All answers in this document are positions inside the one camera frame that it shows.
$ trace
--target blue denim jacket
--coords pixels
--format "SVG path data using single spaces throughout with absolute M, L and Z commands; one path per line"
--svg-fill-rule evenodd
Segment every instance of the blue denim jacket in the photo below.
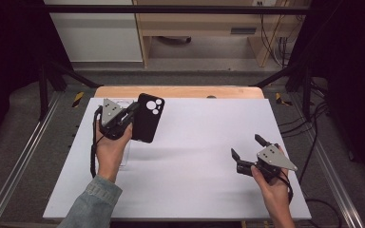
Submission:
M 122 192 L 114 183 L 96 175 L 58 227 L 108 227 Z

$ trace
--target white table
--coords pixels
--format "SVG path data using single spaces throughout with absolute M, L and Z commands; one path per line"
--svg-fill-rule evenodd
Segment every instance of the white table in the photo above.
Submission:
M 64 168 L 50 197 L 45 219 L 62 219 L 91 181 L 89 148 L 92 118 L 103 98 L 92 98 Z M 112 214 L 117 220 L 248 220 L 268 213 L 255 181 L 236 173 L 234 148 L 254 162 L 262 147 L 283 140 L 266 99 L 165 98 L 153 143 L 130 142 L 126 166 L 118 174 L 123 190 Z M 294 219 L 311 215 L 295 173 L 290 205 Z

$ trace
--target person's left hand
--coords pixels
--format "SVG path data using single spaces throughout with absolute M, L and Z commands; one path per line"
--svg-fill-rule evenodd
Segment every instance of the person's left hand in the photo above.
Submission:
M 99 171 L 97 175 L 111 182 L 115 182 L 118 170 L 123 160 L 126 144 L 132 137 L 132 123 L 125 129 L 124 135 L 118 140 L 110 140 L 103 137 L 96 123 L 97 160 L 99 161 Z

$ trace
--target black phone case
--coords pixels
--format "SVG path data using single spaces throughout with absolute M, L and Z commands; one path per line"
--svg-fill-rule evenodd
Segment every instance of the black phone case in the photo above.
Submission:
M 141 93 L 138 103 L 140 107 L 134 117 L 132 140 L 152 143 L 163 113 L 164 99 Z

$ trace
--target gray carpet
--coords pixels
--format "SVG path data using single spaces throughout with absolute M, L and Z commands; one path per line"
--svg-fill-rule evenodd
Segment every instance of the gray carpet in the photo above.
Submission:
M 98 75 L 87 75 L 95 82 L 107 85 L 231 85 L 246 86 L 256 83 L 257 76 L 248 77 L 248 73 L 214 72 L 212 77 L 208 72 L 176 73 L 172 75 L 147 73 L 141 77 L 131 72 L 124 74 L 115 72 L 101 72 Z M 78 107 L 71 107 L 79 91 L 85 95 Z M 292 105 L 277 104 L 276 92 L 282 95 L 283 101 L 290 102 L 284 87 L 277 84 L 263 90 L 265 97 L 270 100 L 278 124 L 289 123 L 299 117 L 298 111 Z M 69 147 L 73 142 L 73 135 L 77 132 L 77 125 L 82 120 L 88 98 L 92 97 L 94 89 L 82 85 L 71 84 L 64 93 L 51 122 L 35 150 L 28 167 L 14 191 L 1 222 L 34 222 L 54 223 L 42 219 L 48 197 L 61 172 L 67 157 Z M 11 95 L 10 112 L 0 128 L 0 189 L 4 184 L 11 168 L 27 143 L 29 135 L 37 124 L 39 115 L 38 85 L 31 84 L 19 89 Z M 312 102 L 316 105 L 322 99 L 313 95 Z M 298 123 L 285 125 L 281 130 L 296 126 Z M 349 161 L 347 149 L 329 115 L 318 118 L 318 138 L 329 152 L 329 158 L 335 165 L 348 194 L 350 195 L 362 221 L 365 224 L 365 167 L 362 163 Z M 305 134 L 284 138 L 291 160 L 298 166 L 300 174 L 307 153 L 311 146 Z M 302 190 L 308 198 L 317 198 L 331 203 L 338 212 L 340 209 L 321 171 L 315 156 L 312 157 L 302 183 Z M 336 227 L 335 214 L 321 203 L 310 203 L 313 221 L 322 227 Z M 248 227 L 263 227 L 262 222 L 253 222 Z M 299 221 L 299 227 L 311 226 L 307 221 Z

